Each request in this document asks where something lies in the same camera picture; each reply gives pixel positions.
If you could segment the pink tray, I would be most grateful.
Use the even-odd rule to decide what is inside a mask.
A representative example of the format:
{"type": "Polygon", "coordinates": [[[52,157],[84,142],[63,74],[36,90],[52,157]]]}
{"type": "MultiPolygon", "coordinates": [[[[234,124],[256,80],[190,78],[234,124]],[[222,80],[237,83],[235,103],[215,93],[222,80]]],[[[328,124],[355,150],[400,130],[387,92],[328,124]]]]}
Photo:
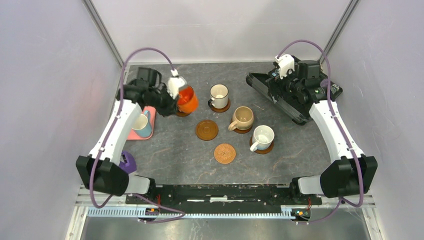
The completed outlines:
{"type": "MultiPolygon", "coordinates": [[[[157,112],[157,111],[156,111],[156,109],[155,109],[154,107],[151,107],[151,106],[146,106],[146,107],[142,110],[142,113],[143,113],[145,110],[149,110],[149,111],[151,112],[152,117],[153,117],[152,123],[153,123],[153,133],[154,133],[155,117],[156,117],[156,112],[157,112]]],[[[134,134],[134,132],[132,132],[132,130],[130,130],[130,133],[129,133],[128,137],[127,137],[127,140],[129,140],[129,141],[135,141],[135,140],[148,140],[148,139],[141,139],[141,138],[137,137],[137,136],[134,134]]]]}

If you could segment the brown wooden coaster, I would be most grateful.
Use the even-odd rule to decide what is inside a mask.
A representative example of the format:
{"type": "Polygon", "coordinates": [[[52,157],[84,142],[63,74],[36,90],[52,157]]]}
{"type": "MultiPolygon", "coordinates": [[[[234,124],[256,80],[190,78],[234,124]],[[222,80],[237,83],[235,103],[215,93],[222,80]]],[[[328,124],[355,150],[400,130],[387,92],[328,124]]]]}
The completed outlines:
{"type": "Polygon", "coordinates": [[[200,121],[195,128],[196,136],[202,141],[211,141],[219,133],[218,125],[209,119],[200,121]]]}
{"type": "MultiPolygon", "coordinates": [[[[250,145],[250,147],[253,145],[253,137],[250,138],[249,145],[250,145]]],[[[262,150],[261,149],[257,149],[257,150],[254,151],[254,153],[260,154],[260,155],[265,155],[265,154],[270,153],[273,148],[274,148],[274,141],[272,141],[270,143],[270,145],[268,146],[268,148],[262,149],[262,150]]]]}
{"type": "Polygon", "coordinates": [[[214,107],[212,105],[211,101],[209,101],[208,104],[209,104],[209,108],[213,112],[216,112],[216,113],[224,113],[224,112],[226,112],[231,107],[231,101],[230,100],[228,100],[227,105],[225,107],[223,107],[223,108],[216,108],[216,107],[214,107]]]}
{"type": "Polygon", "coordinates": [[[190,115],[190,113],[182,112],[182,111],[177,111],[177,112],[176,112],[176,115],[177,115],[178,117],[187,117],[187,116],[189,116],[189,115],[190,115]]]}
{"type": "Polygon", "coordinates": [[[250,132],[252,130],[252,126],[247,128],[247,129],[239,129],[239,128],[235,128],[233,131],[238,133],[238,134],[246,134],[248,132],[250,132]]]}

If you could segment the beige mug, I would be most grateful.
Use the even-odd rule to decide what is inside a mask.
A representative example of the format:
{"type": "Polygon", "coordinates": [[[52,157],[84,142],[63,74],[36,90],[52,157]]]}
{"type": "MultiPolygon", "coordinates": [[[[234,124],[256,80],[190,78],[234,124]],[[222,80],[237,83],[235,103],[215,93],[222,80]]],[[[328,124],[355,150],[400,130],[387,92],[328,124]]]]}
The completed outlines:
{"type": "Polygon", "coordinates": [[[247,106],[240,106],[234,111],[227,129],[229,131],[247,131],[253,126],[254,120],[253,111],[247,106]]]}

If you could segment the light blue mug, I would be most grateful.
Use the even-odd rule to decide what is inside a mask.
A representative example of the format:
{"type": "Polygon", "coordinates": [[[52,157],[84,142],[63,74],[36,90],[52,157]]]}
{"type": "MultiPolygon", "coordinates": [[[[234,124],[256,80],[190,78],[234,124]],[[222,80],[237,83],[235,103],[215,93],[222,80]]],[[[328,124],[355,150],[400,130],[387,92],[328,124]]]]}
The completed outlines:
{"type": "Polygon", "coordinates": [[[145,110],[136,119],[132,126],[132,132],[143,140],[148,139],[153,134],[153,117],[149,110],[145,110]]]}

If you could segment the orange mug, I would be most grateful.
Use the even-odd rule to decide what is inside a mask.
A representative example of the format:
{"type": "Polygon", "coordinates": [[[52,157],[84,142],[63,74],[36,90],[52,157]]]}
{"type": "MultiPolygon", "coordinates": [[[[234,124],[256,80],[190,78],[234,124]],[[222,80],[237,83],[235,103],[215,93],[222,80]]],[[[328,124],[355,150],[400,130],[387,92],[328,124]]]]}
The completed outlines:
{"type": "Polygon", "coordinates": [[[183,90],[179,91],[177,107],[180,112],[191,114],[198,108],[198,106],[198,98],[191,86],[187,86],[183,90]]]}

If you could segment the woven rattan coaster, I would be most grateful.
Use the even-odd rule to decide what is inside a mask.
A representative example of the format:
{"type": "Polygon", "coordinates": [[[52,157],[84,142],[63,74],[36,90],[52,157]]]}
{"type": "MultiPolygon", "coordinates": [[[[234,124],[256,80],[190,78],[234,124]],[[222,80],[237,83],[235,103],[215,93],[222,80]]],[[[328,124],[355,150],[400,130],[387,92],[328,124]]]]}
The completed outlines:
{"type": "Polygon", "coordinates": [[[214,158],[220,164],[229,164],[236,158],[236,149],[229,143],[219,144],[214,149],[214,158]]]}

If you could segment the cream mug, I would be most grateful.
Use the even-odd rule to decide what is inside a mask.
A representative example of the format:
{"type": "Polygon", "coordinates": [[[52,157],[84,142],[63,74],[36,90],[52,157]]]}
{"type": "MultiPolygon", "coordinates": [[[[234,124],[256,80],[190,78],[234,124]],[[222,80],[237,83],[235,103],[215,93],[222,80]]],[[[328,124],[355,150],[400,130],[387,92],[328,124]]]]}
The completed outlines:
{"type": "Polygon", "coordinates": [[[224,108],[228,104],[229,89],[224,84],[215,84],[210,88],[209,101],[218,109],[224,108]]]}

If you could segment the white mug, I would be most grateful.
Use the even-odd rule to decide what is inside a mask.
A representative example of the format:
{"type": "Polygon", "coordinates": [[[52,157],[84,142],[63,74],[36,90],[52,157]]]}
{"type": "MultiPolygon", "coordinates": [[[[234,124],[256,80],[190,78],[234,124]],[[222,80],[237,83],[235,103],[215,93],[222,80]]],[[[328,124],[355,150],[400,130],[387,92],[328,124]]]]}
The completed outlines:
{"type": "Polygon", "coordinates": [[[275,133],[271,127],[259,125],[254,129],[249,150],[251,152],[266,150],[270,147],[274,138],[275,133]]]}

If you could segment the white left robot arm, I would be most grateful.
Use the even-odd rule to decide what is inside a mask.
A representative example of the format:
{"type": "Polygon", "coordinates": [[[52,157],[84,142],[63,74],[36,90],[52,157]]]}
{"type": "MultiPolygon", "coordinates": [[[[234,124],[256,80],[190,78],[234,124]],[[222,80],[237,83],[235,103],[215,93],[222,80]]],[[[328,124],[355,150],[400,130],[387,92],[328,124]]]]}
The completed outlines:
{"type": "Polygon", "coordinates": [[[88,190],[113,196],[138,194],[145,204],[153,203],[157,190],[150,186],[152,179],[122,169],[120,158],[136,119],[145,107],[153,107],[166,117],[177,113],[180,90],[187,87],[187,81],[176,70],[162,82],[160,72],[140,67],[136,78],[119,90],[112,114],[102,135],[87,156],[79,156],[76,168],[88,190]]]}

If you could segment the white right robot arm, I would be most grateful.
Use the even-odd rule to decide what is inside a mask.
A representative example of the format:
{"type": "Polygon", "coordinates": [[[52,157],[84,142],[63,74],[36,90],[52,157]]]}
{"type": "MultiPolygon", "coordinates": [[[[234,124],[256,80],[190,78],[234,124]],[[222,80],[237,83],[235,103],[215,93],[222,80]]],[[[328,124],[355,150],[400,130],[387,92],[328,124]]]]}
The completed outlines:
{"type": "Polygon", "coordinates": [[[374,156],[367,156],[355,143],[340,116],[336,98],[342,89],[322,72],[316,60],[277,56],[275,68],[265,81],[274,103],[295,100],[308,111],[318,126],[330,154],[330,165],[320,174],[299,177],[289,189],[289,199],[302,204],[309,195],[345,200],[358,196],[362,202],[378,168],[374,156]]]}

